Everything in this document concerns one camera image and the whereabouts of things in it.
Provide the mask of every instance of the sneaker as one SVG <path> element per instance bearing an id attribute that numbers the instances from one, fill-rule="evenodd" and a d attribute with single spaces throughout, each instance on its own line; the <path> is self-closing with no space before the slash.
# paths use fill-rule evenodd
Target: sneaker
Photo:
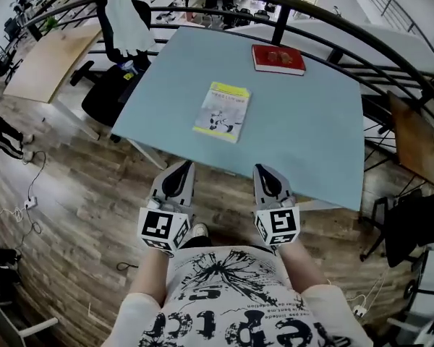
<path id="1" fill-rule="evenodd" d="M 197 223 L 193 226 L 192 237 L 196 236 L 209 236 L 208 227 L 204 223 Z"/>
<path id="2" fill-rule="evenodd" d="M 34 158 L 34 152 L 24 152 L 22 154 L 22 162 L 29 163 Z"/>
<path id="3" fill-rule="evenodd" d="M 24 145 L 26 145 L 26 144 L 30 144 L 30 143 L 33 142 L 33 141 L 34 141 L 34 135 L 33 135 L 33 134 L 24 135 L 24 136 L 22 137 L 22 143 L 23 143 Z"/>

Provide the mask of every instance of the power strip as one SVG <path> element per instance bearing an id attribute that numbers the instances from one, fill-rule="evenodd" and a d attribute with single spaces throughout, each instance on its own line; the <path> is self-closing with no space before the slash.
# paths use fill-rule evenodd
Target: power strip
<path id="1" fill-rule="evenodd" d="M 37 206 L 37 197 L 31 197 L 30 199 L 24 202 L 24 208 L 26 210 L 30 210 L 31 208 L 34 208 L 36 206 Z"/>

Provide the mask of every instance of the electrical cord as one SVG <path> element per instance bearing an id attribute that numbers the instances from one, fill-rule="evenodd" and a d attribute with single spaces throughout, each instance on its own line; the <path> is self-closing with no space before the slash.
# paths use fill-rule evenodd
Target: electrical cord
<path id="1" fill-rule="evenodd" d="M 32 187 L 34 185 L 35 180 L 37 180 L 37 178 L 40 176 L 40 174 L 42 173 L 42 171 L 43 171 L 43 169 L 45 168 L 45 165 L 46 165 L 46 153 L 43 152 L 42 150 L 39 150 L 39 151 L 35 152 L 35 155 L 37 155 L 38 153 L 43 153 L 43 164 L 42 164 L 41 169 L 37 173 L 37 175 L 34 177 L 34 179 L 32 180 L 32 182 L 30 183 L 29 187 L 27 188 L 27 199 L 28 200 L 30 200 L 30 190 L 32 189 Z M 16 207 L 13 212 L 11 212 L 11 211 L 9 211 L 7 209 L 3 209 L 0 212 L 0 216 L 1 216 L 1 214 L 3 212 L 7 212 L 7 213 L 13 215 L 14 219 L 16 220 L 16 222 L 20 223 L 22 221 L 22 219 L 24 218 L 24 215 L 22 213 L 23 211 L 26 211 L 27 219 L 30 222 L 30 230 L 22 235 L 20 244 L 15 248 L 15 250 L 17 250 L 17 251 L 20 252 L 20 254 L 22 254 L 21 251 L 20 251 L 20 248 L 24 245 L 25 238 L 27 236 L 29 236 L 33 231 L 35 233 L 37 233 L 37 234 L 41 234 L 42 233 L 42 228 L 41 228 L 41 226 L 40 226 L 40 224 L 38 222 L 32 220 L 32 218 L 29 215 L 29 211 L 27 210 L 26 207 L 21 208 L 21 209 L 19 209 L 18 207 Z"/>
<path id="2" fill-rule="evenodd" d="M 375 298 L 373 298 L 373 300 L 371 301 L 371 303 L 370 303 L 368 309 L 371 309 L 371 306 L 375 303 L 375 301 L 376 301 L 376 299 L 377 299 L 379 293 L 381 292 L 381 289 L 383 289 L 384 282 L 386 281 L 386 276 L 388 275 L 388 271 L 389 271 L 389 269 L 387 269 L 387 270 L 384 272 L 384 274 L 383 274 L 383 281 L 381 282 L 381 286 L 379 287 L 378 292 L 377 292 L 376 295 L 375 295 Z"/>
<path id="3" fill-rule="evenodd" d="M 375 287 L 377 286 L 377 284 L 381 280 L 381 285 L 378 289 L 378 292 L 376 293 L 375 297 L 373 298 L 373 300 L 371 301 L 370 305 L 367 308 L 367 311 L 370 311 L 371 306 L 375 303 L 375 300 L 377 299 L 379 293 L 381 292 L 381 289 L 383 289 L 384 282 L 386 281 L 386 276 L 388 275 L 388 271 L 389 271 L 389 269 L 387 269 L 378 279 L 376 279 L 375 283 L 373 284 L 373 287 L 371 287 L 371 289 L 367 295 L 359 294 L 358 296 L 356 296 L 352 299 L 347 299 L 347 301 L 355 301 L 356 299 L 363 297 L 363 302 L 362 302 L 361 306 L 365 308 L 367 305 L 367 302 L 368 302 L 368 297 L 370 297 L 371 293 L 373 292 L 373 290 L 375 289 Z"/>
<path id="4" fill-rule="evenodd" d="M 42 163 L 42 167 L 41 167 L 40 171 L 34 177 L 34 179 L 32 180 L 32 182 L 29 185 L 29 188 L 27 189 L 27 198 L 28 199 L 30 199 L 30 190 L 31 190 L 32 186 L 34 185 L 35 180 L 37 180 L 37 178 L 40 176 L 40 174 L 42 173 L 43 169 L 45 168 L 45 164 L 46 164 L 46 153 L 43 150 L 39 150 L 39 151 L 35 152 L 34 155 L 37 155 L 39 153 L 43 153 L 43 163 Z"/>
<path id="5" fill-rule="evenodd" d="M 138 266 L 136 266 L 136 265 L 132 265 L 132 264 L 127 263 L 127 262 L 119 262 L 119 263 L 116 265 L 116 269 L 117 269 L 118 271 L 125 271 L 125 270 L 127 270 L 129 267 L 133 267 L 134 269 L 138 269 Z"/>
<path id="6" fill-rule="evenodd" d="M 12 212 L 12 211 L 9 211 L 9 210 L 7 210 L 7 209 L 4 208 L 3 210 L 0 211 L 0 216 L 1 216 L 1 214 L 3 212 L 7 212 L 10 215 L 14 216 L 14 219 L 16 220 L 17 223 L 20 223 L 22 221 L 22 219 L 24 218 L 23 215 L 22 215 L 22 211 L 23 210 L 24 210 L 24 208 L 19 209 L 18 207 L 16 207 L 14 209 L 14 211 Z"/>
<path id="7" fill-rule="evenodd" d="M 36 221 L 32 221 L 32 219 L 30 218 L 30 215 L 29 215 L 29 211 L 27 209 L 25 209 L 25 211 L 27 213 L 27 219 L 30 222 L 30 230 L 27 233 L 22 235 L 20 245 L 18 245 L 16 248 L 14 248 L 14 250 L 19 251 L 20 254 L 22 254 L 20 248 L 24 245 L 24 239 L 26 239 L 27 236 L 29 236 L 33 231 L 37 235 L 40 235 L 42 233 L 42 227 L 40 226 L 40 224 Z"/>

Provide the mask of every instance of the black railing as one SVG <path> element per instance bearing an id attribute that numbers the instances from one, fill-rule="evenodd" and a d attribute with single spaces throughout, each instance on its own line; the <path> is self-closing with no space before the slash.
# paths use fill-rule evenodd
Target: black railing
<path id="1" fill-rule="evenodd" d="M 418 24 L 396 0 L 370 0 L 387 23 L 394 29 L 421 37 L 434 53 L 434 47 Z"/>
<path id="2" fill-rule="evenodd" d="M 229 34 L 233 35 L 240 35 L 248 38 L 253 38 L 255 40 L 264 42 L 264 43 L 271 43 L 273 45 L 281 46 L 281 39 L 283 38 L 284 32 L 288 31 L 290 33 L 294 33 L 296 35 L 300 35 L 304 38 L 316 41 L 317 43 L 321 43 L 327 47 L 330 47 L 332 49 L 332 55 L 328 57 L 328 59 L 322 59 L 318 56 L 315 56 L 311 53 L 302 52 L 302 55 L 311 58 L 317 62 L 320 62 L 321 64 L 324 64 L 330 68 L 335 69 L 336 71 L 352 78 L 353 80 L 356 80 L 358 83 L 366 86 L 367 88 L 371 89 L 376 95 L 379 95 L 381 98 L 387 99 L 386 91 L 382 88 L 382 86 L 377 85 L 390 85 L 395 86 L 400 91 L 405 93 L 406 98 L 403 97 L 402 99 L 415 111 L 420 111 L 423 109 L 427 112 L 429 116 L 431 116 L 434 119 L 434 113 L 431 112 L 427 107 L 425 106 L 425 101 L 427 99 L 421 100 L 415 95 L 415 88 L 421 89 L 426 94 L 426 97 L 430 96 L 430 98 L 434 99 L 434 87 L 431 85 L 431 83 L 427 80 L 427 76 L 433 76 L 434 74 L 428 74 L 428 73 L 421 73 L 417 69 L 415 69 L 405 58 L 400 56 L 395 50 L 387 46 L 384 42 L 377 39 L 375 36 L 371 35 L 367 31 L 363 30 L 362 28 L 352 24 L 351 22 L 338 17 L 337 15 L 328 12 L 324 9 L 321 9 L 320 7 L 317 7 L 315 5 L 312 5 L 310 3 L 307 3 L 306 1 L 302 0 L 259 0 L 259 1 L 265 1 L 268 3 L 276 4 L 281 7 L 280 14 L 278 16 L 278 19 L 276 21 L 273 20 L 263 20 L 258 17 L 254 17 L 252 15 L 240 13 L 240 12 L 233 12 L 233 11 L 223 11 L 223 10 L 217 10 L 217 9 L 204 9 L 200 7 L 152 7 L 151 10 L 153 12 L 156 11 L 164 11 L 164 12 L 195 12 L 195 13 L 201 13 L 201 14 L 209 14 L 213 16 L 219 16 L 219 17 L 233 17 L 233 18 L 240 18 L 242 20 L 249 20 L 256 23 L 261 23 L 264 25 L 268 25 L 273 27 L 273 35 L 270 40 L 262 39 L 259 37 L 254 37 L 250 35 L 245 35 L 243 33 L 235 33 L 226 31 Z M 87 7 L 89 4 L 95 3 L 96 0 L 79 0 L 72 3 L 65 4 L 62 7 L 57 7 L 49 12 L 44 12 L 38 17 L 35 17 L 33 20 L 29 21 L 27 23 L 27 26 L 33 26 L 39 22 L 44 21 L 46 18 L 53 16 L 55 14 L 60 14 L 67 12 L 71 9 L 76 9 L 80 7 Z M 341 47 L 335 43 L 332 43 L 328 41 L 325 38 L 313 35 L 312 33 L 308 33 L 306 31 L 300 30 L 299 28 L 292 27 L 290 25 L 287 25 L 287 20 L 290 14 L 290 11 L 294 10 L 297 12 L 304 13 L 306 15 L 309 15 L 311 17 L 314 17 L 318 20 L 321 20 L 325 23 L 328 23 L 329 25 L 332 25 L 345 33 L 350 34 L 351 36 L 355 37 L 356 39 L 368 44 L 372 48 L 374 48 L 376 51 L 383 54 L 386 58 L 390 59 L 397 67 L 379 67 L 376 66 L 369 61 L 363 59 L 358 53 L 353 53 L 347 48 Z M 81 18 L 74 18 L 72 20 L 68 20 L 66 22 L 59 23 L 59 26 L 65 27 L 65 25 L 69 23 L 77 23 L 80 24 L 83 20 L 93 18 L 95 15 L 90 13 Z M 151 28 L 179 28 L 180 25 L 170 25 L 170 24 L 155 24 L 153 23 L 151 25 Z M 148 53 L 150 55 L 157 55 L 157 53 L 150 52 Z M 357 71 L 357 68 L 348 67 L 347 64 L 340 64 L 339 61 L 343 58 L 349 58 L 353 59 L 354 61 L 358 62 L 359 64 L 355 64 L 356 66 L 361 66 L 359 69 L 366 69 L 367 73 L 364 74 L 363 71 Z M 398 75 L 395 75 L 394 72 L 400 72 L 400 77 L 406 77 L 406 78 L 400 78 Z M 364 102 L 364 110 L 374 110 L 376 111 L 376 114 L 379 116 L 373 116 L 371 115 L 371 118 L 380 120 L 380 123 L 388 124 L 391 119 L 390 117 L 390 111 L 388 106 L 388 102 L 383 100 L 376 100 L 373 96 L 371 97 L 363 97 L 362 101 Z"/>

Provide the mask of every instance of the wooden desk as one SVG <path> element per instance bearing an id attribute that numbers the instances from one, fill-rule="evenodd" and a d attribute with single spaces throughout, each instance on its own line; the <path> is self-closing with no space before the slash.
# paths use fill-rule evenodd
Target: wooden desk
<path id="1" fill-rule="evenodd" d="M 399 162 L 434 184 L 434 128 L 389 92 Z"/>
<path id="2" fill-rule="evenodd" d="M 38 41 L 21 63 L 4 95 L 52 103 L 94 139 L 99 135 L 57 99 L 61 87 L 101 36 L 99 24 L 55 30 Z"/>

